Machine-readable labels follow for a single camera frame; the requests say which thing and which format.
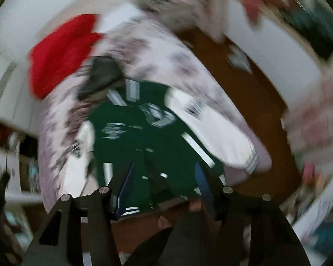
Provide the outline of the pink floral curtain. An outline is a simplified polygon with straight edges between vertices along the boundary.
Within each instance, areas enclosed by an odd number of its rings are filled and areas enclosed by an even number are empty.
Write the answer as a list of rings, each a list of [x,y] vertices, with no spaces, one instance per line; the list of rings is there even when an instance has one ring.
[[[310,84],[281,119],[297,165],[333,163],[333,67]]]

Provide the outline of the red quilt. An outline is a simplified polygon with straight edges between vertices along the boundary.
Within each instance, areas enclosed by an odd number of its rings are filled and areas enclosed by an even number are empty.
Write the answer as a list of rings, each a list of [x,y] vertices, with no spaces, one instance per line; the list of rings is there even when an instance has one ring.
[[[97,14],[81,14],[61,24],[29,53],[32,94],[42,100],[89,56],[102,33],[94,32]]]

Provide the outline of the green white varsity jacket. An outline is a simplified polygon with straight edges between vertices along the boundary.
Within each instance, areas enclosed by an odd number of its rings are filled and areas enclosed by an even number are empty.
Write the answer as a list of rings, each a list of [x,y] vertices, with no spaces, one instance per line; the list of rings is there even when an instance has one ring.
[[[216,110],[176,88],[127,80],[80,125],[60,179],[60,194],[85,196],[132,164],[125,215],[154,211],[198,194],[195,165],[217,178],[224,167],[253,172],[252,141]]]

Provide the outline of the black leather jacket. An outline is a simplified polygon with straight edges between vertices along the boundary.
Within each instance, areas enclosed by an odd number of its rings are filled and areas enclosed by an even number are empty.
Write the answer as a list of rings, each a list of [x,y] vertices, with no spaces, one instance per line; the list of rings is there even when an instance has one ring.
[[[77,93],[79,100],[84,100],[124,78],[123,71],[113,57],[95,57],[88,79]]]

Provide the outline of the floral plush bed blanket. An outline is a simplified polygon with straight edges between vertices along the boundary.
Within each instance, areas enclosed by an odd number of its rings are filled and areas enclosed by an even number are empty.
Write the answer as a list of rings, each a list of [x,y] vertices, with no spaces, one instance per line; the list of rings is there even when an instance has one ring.
[[[135,16],[110,30],[94,46],[91,55],[110,55],[121,65],[127,78],[177,88],[212,107],[252,141],[259,158],[256,171],[271,169],[269,152],[230,97],[192,51],[160,22],[144,15]],[[59,174],[81,123],[106,96],[101,91],[83,101],[77,99],[77,92],[85,83],[91,64],[92,59],[86,59],[41,103],[38,166],[46,210],[52,209],[61,193],[62,178]]]

